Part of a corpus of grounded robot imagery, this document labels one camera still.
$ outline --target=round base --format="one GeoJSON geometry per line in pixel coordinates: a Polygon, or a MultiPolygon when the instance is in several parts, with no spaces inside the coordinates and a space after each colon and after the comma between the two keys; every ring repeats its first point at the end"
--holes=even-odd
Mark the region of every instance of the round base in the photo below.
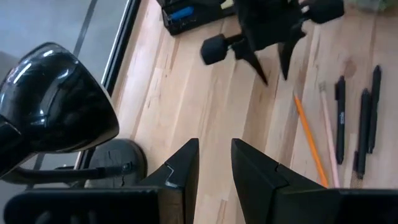
{"type": "Polygon", "coordinates": [[[100,180],[87,180],[86,188],[122,188],[136,185],[147,176],[147,161],[142,149],[128,139],[113,139],[98,146],[90,160],[89,169],[121,166],[132,162],[137,170],[132,174],[100,180]]]}

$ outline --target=yellow pencil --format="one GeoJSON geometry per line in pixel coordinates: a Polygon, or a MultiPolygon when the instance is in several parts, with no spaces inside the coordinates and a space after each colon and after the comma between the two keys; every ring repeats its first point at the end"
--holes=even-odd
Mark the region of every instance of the yellow pencil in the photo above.
{"type": "Polygon", "coordinates": [[[318,150],[315,147],[315,142],[312,138],[312,133],[311,133],[310,127],[308,126],[308,122],[307,122],[307,119],[304,114],[303,106],[301,105],[301,101],[297,98],[296,95],[294,95],[294,102],[296,104],[298,115],[300,116],[300,119],[301,119],[301,123],[303,124],[303,129],[304,129],[305,135],[307,137],[308,144],[310,145],[313,160],[315,161],[315,164],[317,165],[317,170],[318,170],[319,176],[321,178],[321,183],[324,187],[328,188],[329,187],[328,179],[326,178],[325,171],[323,170],[323,166],[322,166],[321,160],[318,155],[318,150]]]}

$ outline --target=pencil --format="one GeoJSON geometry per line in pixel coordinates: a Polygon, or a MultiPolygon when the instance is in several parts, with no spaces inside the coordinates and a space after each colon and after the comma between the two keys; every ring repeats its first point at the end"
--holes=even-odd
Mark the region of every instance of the pencil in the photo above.
{"type": "Polygon", "coordinates": [[[329,145],[328,148],[329,148],[329,157],[330,157],[330,164],[331,164],[331,173],[333,176],[333,185],[335,188],[340,188],[340,181],[338,179],[335,143],[333,142],[333,134],[331,131],[328,103],[326,102],[326,90],[325,90],[326,86],[325,85],[326,85],[325,82],[322,82],[321,84],[319,84],[319,91],[321,94],[323,117],[325,119],[326,136],[327,136],[328,145],[329,145]]]}
{"type": "Polygon", "coordinates": [[[301,123],[303,124],[303,129],[304,129],[305,135],[307,137],[308,144],[310,145],[311,154],[312,154],[313,160],[315,161],[315,165],[317,166],[317,170],[318,170],[319,176],[321,178],[322,186],[328,188],[329,187],[328,179],[326,178],[325,171],[323,170],[323,166],[322,166],[321,160],[318,155],[318,150],[315,147],[315,143],[312,138],[312,133],[311,133],[310,127],[308,126],[308,122],[307,122],[307,119],[304,114],[303,106],[301,105],[301,102],[297,98],[296,95],[294,95],[294,102],[296,104],[298,115],[300,116],[300,119],[301,119],[301,123]]]}

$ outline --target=marker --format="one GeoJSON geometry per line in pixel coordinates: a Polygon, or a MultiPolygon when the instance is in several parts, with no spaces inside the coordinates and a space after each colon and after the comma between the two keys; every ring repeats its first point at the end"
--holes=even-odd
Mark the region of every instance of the marker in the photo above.
{"type": "Polygon", "coordinates": [[[346,113],[346,81],[341,76],[335,85],[335,98],[337,101],[337,140],[336,160],[341,165],[344,159],[345,144],[345,113],[346,113]]]}
{"type": "Polygon", "coordinates": [[[373,153],[374,145],[376,142],[377,105],[379,103],[379,98],[380,98],[380,84],[381,84],[381,68],[380,65],[378,65],[373,71],[371,121],[369,126],[369,149],[368,149],[368,153],[370,154],[373,153]]]}
{"type": "Polygon", "coordinates": [[[365,174],[366,153],[369,143],[369,113],[371,109],[371,95],[364,89],[361,98],[361,116],[359,118],[358,151],[355,153],[355,171],[358,179],[363,179],[365,174]]]}

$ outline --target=black case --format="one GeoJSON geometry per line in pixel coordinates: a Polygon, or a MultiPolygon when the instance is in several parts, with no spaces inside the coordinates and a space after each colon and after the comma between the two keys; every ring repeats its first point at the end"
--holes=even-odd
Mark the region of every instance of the black case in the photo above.
{"type": "Polygon", "coordinates": [[[162,7],[162,17],[164,26],[171,35],[194,29],[204,24],[234,15],[233,7],[221,8],[222,0],[157,0],[162,7]],[[191,16],[178,21],[169,20],[169,15],[185,7],[194,8],[191,16]]]}

